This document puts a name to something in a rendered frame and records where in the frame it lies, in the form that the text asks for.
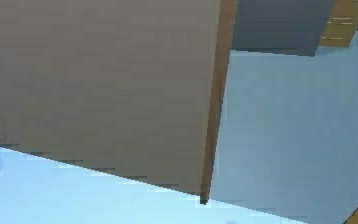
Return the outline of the brown wooden door frame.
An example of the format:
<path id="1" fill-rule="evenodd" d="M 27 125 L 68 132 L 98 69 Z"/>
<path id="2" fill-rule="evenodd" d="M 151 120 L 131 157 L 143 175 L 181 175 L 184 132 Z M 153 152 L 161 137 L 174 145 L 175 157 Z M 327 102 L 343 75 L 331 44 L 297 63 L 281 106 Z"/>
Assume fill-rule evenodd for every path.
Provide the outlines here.
<path id="1" fill-rule="evenodd" d="M 236 12 L 237 0 L 220 0 L 204 166 L 201 191 L 199 193 L 200 203 L 203 205 L 206 205 L 210 198 L 211 181 L 221 122 Z"/>

